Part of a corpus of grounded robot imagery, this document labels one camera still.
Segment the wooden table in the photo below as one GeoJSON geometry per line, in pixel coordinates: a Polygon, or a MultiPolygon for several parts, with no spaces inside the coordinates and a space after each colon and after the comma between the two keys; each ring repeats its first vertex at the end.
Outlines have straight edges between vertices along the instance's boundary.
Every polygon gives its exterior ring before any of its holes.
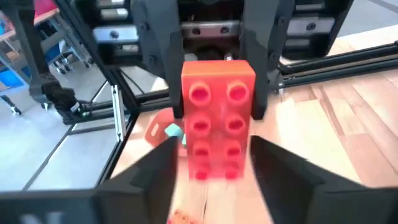
{"type": "MultiPolygon", "coordinates": [[[[397,29],[341,37],[331,54],[390,44],[398,40],[397,29]]],[[[159,88],[165,88],[161,81],[154,85],[159,88]]],[[[288,88],[270,96],[264,120],[252,121],[250,134],[368,187],[398,186],[397,101],[398,70],[288,88]]],[[[152,150],[143,134],[155,114],[140,115],[114,175],[152,150]]],[[[272,223],[246,165],[239,181],[201,183],[188,181],[187,161],[181,159],[170,212],[181,209],[206,224],[272,223]]]]}

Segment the cable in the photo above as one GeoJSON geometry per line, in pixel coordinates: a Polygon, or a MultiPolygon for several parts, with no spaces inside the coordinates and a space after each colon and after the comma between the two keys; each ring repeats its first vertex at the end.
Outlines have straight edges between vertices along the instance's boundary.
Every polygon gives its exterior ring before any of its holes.
{"type": "Polygon", "coordinates": [[[124,71],[121,70],[121,69],[120,69],[120,71],[121,71],[121,73],[123,74],[123,76],[126,77],[128,80],[130,80],[130,81],[138,88],[138,90],[139,90],[142,94],[145,94],[144,90],[142,90],[142,88],[141,88],[131,77],[129,77],[129,75],[126,74],[126,72],[124,72],[124,71]]]}

